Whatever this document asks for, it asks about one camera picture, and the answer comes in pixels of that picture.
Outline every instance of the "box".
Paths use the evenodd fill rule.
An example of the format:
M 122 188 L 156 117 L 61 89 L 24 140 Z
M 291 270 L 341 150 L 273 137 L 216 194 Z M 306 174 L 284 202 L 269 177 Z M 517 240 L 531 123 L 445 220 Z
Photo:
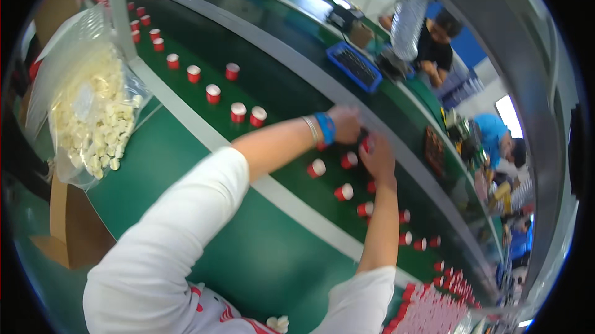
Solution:
M 366 48 L 368 42 L 374 38 L 374 31 L 360 21 L 354 22 L 349 33 L 349 40 L 359 48 Z
M 43 255 L 68 269 L 97 264 L 115 245 L 89 198 L 80 188 L 52 178 L 49 236 L 31 236 Z

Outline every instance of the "window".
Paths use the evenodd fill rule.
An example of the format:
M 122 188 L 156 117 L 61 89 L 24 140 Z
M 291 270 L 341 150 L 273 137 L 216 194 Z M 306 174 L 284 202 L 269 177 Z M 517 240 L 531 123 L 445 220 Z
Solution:
M 496 109 L 504 125 L 510 130 L 510 136 L 513 138 L 522 138 L 522 130 L 519 119 L 517 118 L 517 111 L 512 106 L 512 100 L 507 95 L 496 102 Z

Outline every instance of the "man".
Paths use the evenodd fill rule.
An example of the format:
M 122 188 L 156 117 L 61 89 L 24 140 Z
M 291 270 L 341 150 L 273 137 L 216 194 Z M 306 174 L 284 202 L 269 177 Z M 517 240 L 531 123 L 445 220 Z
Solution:
M 204 284 L 189 285 L 186 277 L 234 216 L 250 182 L 319 141 L 353 144 L 360 129 L 356 110 L 333 107 L 252 132 L 202 160 L 89 272 L 83 297 L 89 333 L 277 333 L 241 317 L 219 294 Z M 393 296 L 399 244 L 395 161 L 386 139 L 371 139 L 373 152 L 359 150 L 377 188 L 364 252 L 355 276 L 331 290 L 316 334 L 378 333 Z M 285 332 L 286 326 L 274 329 Z
M 379 21 L 384 29 L 390 31 L 392 17 L 379 18 Z M 448 76 L 452 65 L 450 40 L 458 36 L 462 29 L 462 23 L 444 8 L 434 20 L 424 18 L 413 67 L 416 72 L 421 70 L 426 73 L 435 88 L 439 88 Z
M 500 163 L 500 158 L 514 163 L 517 168 L 525 165 L 527 148 L 523 138 L 512 138 L 510 130 L 504 122 L 489 113 L 473 117 L 481 131 L 481 145 L 490 160 L 490 167 L 495 169 Z

